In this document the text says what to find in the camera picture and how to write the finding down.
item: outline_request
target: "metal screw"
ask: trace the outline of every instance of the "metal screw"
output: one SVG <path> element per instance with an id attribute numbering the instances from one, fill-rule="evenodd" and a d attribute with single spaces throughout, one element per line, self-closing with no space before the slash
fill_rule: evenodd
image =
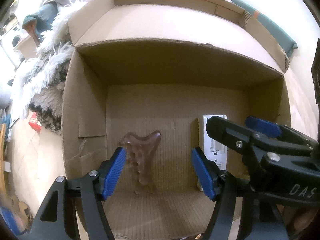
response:
<path id="1" fill-rule="evenodd" d="M 63 176 L 59 176 L 56 178 L 57 182 L 63 182 L 64 181 L 64 177 Z"/>
<path id="2" fill-rule="evenodd" d="M 237 141 L 237 142 L 236 142 L 236 147 L 237 147 L 238 149 L 241 149 L 241 148 L 242 148 L 242 145 L 243 145 L 242 141 Z"/>
<path id="3" fill-rule="evenodd" d="M 228 172 L 227 171 L 221 171 L 221 174 L 220 174 L 222 177 L 226 177 L 228 176 Z"/>
<path id="4" fill-rule="evenodd" d="M 97 176 L 98 175 L 98 171 L 90 171 L 89 172 L 89 176 L 90 177 L 95 177 L 95 176 Z"/>
<path id="5" fill-rule="evenodd" d="M 274 161 L 274 162 L 279 162 L 280 161 L 280 156 L 276 153 L 273 153 L 273 152 L 268 152 L 267 153 L 267 156 L 270 160 Z"/>

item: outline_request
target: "beige floor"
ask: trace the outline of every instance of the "beige floor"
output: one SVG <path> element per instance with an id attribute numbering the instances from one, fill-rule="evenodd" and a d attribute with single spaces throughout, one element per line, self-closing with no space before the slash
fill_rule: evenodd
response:
<path id="1" fill-rule="evenodd" d="M 34 131 L 28 119 L 18 120 L 12 127 L 12 141 L 8 144 L 7 159 L 12 164 L 9 188 L 36 215 L 42 200 L 57 176 L 65 175 L 62 138 L 42 128 Z M 81 223 L 82 240 L 88 240 Z M 236 239 L 239 220 L 234 221 L 228 240 Z"/>

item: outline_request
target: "red object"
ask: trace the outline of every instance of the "red object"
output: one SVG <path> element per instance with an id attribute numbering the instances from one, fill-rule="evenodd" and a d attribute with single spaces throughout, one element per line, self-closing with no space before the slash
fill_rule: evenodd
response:
<path id="1" fill-rule="evenodd" d="M 32 117 L 29 120 L 29 125 L 31 128 L 37 132 L 40 132 L 41 130 L 41 124 L 38 121 L 37 114 L 33 113 Z"/>

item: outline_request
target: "white lettering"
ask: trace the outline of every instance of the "white lettering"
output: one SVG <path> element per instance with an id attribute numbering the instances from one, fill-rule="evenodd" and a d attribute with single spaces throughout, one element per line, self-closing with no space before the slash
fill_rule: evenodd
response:
<path id="1" fill-rule="evenodd" d="M 316 187 L 311 190 L 311 195 L 309 195 L 309 196 L 307 196 L 307 197 L 308 197 L 308 198 L 311 198 L 311 197 L 313 196 L 315 190 L 317 190 Z"/>
<path id="2" fill-rule="evenodd" d="M 298 192 L 299 188 L 300 188 L 300 185 L 299 185 L 299 184 L 295 184 L 295 185 L 293 186 L 292 190 L 289 192 L 289 195 L 294 195 L 294 194 L 296 194 L 296 193 Z"/>
<path id="3" fill-rule="evenodd" d="M 306 188 L 298 195 L 298 197 L 304 196 L 304 195 L 307 193 L 307 190 L 308 190 L 308 187 L 306 187 Z"/>

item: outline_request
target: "white power strip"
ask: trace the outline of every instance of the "white power strip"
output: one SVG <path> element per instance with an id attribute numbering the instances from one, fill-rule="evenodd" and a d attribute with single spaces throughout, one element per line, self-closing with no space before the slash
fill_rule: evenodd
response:
<path id="1" fill-rule="evenodd" d="M 214 161 L 220 170 L 226 170 L 228 147 L 211 139 L 205 129 L 207 120 L 213 116 L 227 119 L 226 115 L 203 115 L 199 117 L 199 147 L 203 150 L 208 160 Z M 199 190 L 203 191 L 199 179 L 197 186 Z"/>

